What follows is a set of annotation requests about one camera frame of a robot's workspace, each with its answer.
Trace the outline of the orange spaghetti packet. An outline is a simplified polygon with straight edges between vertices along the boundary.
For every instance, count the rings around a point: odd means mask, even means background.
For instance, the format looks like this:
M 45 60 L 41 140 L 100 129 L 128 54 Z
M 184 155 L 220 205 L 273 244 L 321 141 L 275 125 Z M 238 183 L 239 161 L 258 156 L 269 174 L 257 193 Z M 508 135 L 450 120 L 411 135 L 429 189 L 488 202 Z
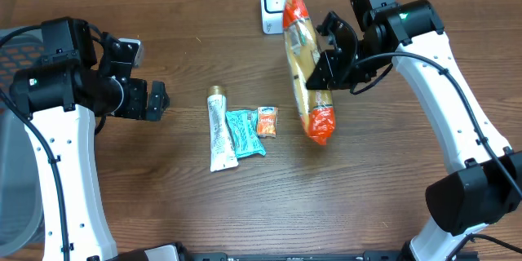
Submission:
M 294 98 L 303 129 L 310 139 L 325 145 L 335 129 L 334 103 L 330 91 L 306 87 L 321 53 L 303 0 L 285 0 L 282 26 Z

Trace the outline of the small orange snack packet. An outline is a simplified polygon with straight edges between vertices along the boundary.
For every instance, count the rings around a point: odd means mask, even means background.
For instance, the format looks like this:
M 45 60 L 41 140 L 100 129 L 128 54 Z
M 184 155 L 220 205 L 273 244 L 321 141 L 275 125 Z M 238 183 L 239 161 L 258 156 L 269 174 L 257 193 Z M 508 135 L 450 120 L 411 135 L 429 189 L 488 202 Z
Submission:
M 259 137 L 276 137 L 277 107 L 263 106 L 258 108 L 257 135 Z

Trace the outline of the white tube gold cap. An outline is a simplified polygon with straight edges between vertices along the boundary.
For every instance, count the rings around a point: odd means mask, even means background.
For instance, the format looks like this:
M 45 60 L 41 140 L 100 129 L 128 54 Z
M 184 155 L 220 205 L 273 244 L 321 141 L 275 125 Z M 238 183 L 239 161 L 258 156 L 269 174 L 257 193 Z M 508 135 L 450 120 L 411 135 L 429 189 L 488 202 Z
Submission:
M 209 88 L 207 108 L 210 122 L 210 171 L 216 172 L 238 167 L 226 120 L 226 91 L 222 86 Z

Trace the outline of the teal plastic packet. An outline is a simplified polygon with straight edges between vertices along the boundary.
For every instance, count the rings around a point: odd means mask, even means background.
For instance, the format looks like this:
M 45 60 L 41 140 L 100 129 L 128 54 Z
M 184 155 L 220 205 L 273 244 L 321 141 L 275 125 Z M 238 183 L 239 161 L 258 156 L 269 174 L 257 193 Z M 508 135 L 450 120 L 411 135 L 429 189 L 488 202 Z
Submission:
M 237 158 L 255 154 L 266 155 L 266 150 L 260 142 L 256 130 L 258 121 L 256 111 L 248 109 L 227 111 L 226 118 Z

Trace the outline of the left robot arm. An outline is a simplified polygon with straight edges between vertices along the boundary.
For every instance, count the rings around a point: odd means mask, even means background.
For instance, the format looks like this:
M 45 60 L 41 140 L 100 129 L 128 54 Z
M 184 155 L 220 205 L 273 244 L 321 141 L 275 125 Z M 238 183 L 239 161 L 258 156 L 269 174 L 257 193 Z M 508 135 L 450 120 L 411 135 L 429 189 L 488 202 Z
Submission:
M 24 123 L 36 158 L 44 259 L 176 260 L 174 245 L 120 254 L 100 196 L 95 136 L 104 120 L 157 122 L 170 103 L 163 82 L 131 76 L 143 59 L 142 43 L 70 17 L 37 30 L 43 53 L 15 74 L 3 99 Z

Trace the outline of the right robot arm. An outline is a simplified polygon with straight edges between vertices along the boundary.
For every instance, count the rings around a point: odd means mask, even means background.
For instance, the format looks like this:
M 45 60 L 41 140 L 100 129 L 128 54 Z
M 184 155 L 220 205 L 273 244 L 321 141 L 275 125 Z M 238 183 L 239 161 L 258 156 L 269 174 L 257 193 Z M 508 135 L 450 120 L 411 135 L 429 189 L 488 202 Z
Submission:
M 350 0 L 352 28 L 334 12 L 317 26 L 330 48 L 307 80 L 311 90 L 358 95 L 392 69 L 413 89 L 436 134 L 447 175 L 427 187 L 430 213 L 400 260 L 455 260 L 469 241 L 517 209 L 521 155 L 497 131 L 453 57 L 445 27 L 427 0 Z

